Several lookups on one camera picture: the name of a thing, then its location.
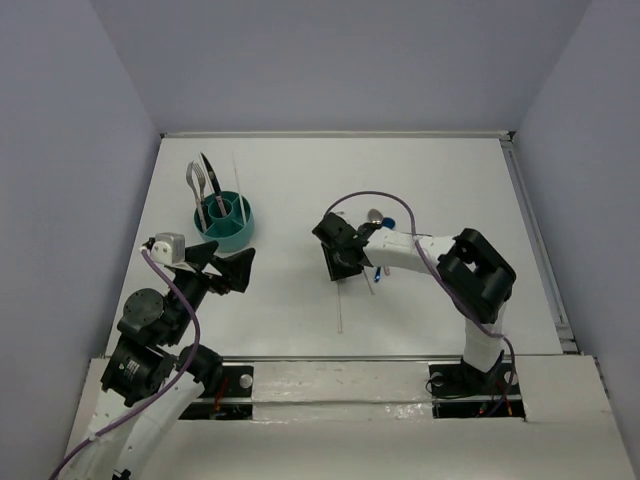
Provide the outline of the teal handled knife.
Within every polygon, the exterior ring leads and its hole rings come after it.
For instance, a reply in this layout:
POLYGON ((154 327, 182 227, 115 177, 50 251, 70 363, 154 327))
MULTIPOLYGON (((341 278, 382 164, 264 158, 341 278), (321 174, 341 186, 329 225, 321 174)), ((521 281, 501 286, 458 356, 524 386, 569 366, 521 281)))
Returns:
POLYGON ((200 157, 201 157, 201 160, 202 160, 203 165, 205 167, 205 170, 207 172, 207 176, 209 178, 209 183, 211 185, 211 189, 212 189, 213 193, 215 195, 220 194, 221 193, 221 187, 220 187, 220 184, 219 184, 219 181, 217 179, 216 173, 215 173, 215 171, 214 171, 209 159, 206 157, 206 155, 203 152, 200 153, 200 157))

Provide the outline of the pink handled fork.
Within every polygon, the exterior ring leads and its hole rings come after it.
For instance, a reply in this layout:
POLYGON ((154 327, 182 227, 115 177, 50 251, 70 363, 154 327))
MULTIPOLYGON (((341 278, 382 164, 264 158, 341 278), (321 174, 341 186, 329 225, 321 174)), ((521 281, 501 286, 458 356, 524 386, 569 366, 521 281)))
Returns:
POLYGON ((194 199, 195 199, 195 204, 196 204, 196 212, 200 221, 200 231, 202 233, 205 233, 207 230, 207 221, 206 221, 206 215, 204 212, 204 201, 200 200, 199 197, 199 188, 198 188, 198 182, 196 179, 196 175, 193 171, 193 163, 194 161, 191 161, 186 168, 186 173, 185 173, 185 178, 187 181, 188 186, 190 187, 190 189, 192 190, 192 193, 194 195, 194 199))
POLYGON ((196 163, 193 162, 193 171, 196 175, 196 179, 198 182, 198 188, 199 188, 199 197, 201 201, 204 201, 205 199, 205 188, 206 188, 206 179, 205 179, 205 174, 202 170, 202 168, 196 163))

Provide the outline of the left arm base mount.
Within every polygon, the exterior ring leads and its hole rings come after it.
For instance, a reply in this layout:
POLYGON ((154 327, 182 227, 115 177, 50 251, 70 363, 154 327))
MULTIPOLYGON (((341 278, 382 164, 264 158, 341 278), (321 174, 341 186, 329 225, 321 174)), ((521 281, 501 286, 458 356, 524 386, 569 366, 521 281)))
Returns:
POLYGON ((254 365, 224 361, 212 393, 203 393, 181 414, 180 420, 244 421, 253 417, 254 365))

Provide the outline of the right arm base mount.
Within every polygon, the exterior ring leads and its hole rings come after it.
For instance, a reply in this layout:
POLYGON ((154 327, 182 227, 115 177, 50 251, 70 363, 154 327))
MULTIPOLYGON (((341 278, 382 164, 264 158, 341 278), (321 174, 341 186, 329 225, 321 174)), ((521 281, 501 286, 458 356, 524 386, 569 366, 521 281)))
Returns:
POLYGON ((462 360, 429 366, 425 390, 432 399, 435 419, 525 419, 517 374, 504 353, 488 373, 462 360))

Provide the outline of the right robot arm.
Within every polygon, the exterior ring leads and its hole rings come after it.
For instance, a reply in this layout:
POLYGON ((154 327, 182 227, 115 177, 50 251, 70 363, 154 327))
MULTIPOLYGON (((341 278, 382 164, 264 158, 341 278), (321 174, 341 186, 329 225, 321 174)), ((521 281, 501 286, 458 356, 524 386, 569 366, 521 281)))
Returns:
POLYGON ((320 241, 330 279, 356 276, 366 267, 394 267, 431 276, 465 318, 465 345, 451 373, 431 382, 445 398, 487 395, 499 376, 506 342, 503 316, 516 273, 478 231, 434 237, 381 224, 353 227, 326 214, 312 230, 320 241))

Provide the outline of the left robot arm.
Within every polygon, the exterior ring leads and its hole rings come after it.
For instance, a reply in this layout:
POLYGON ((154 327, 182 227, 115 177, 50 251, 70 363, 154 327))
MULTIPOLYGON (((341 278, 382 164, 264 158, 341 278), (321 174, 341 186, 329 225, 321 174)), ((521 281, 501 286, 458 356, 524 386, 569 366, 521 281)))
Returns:
POLYGON ((174 233, 141 245, 142 258, 168 290, 140 289, 126 299, 93 416, 52 478, 141 478, 187 407, 223 389, 223 359, 202 344, 196 311, 207 294, 245 292, 256 252, 219 257, 217 248, 217 242, 188 247, 174 233))

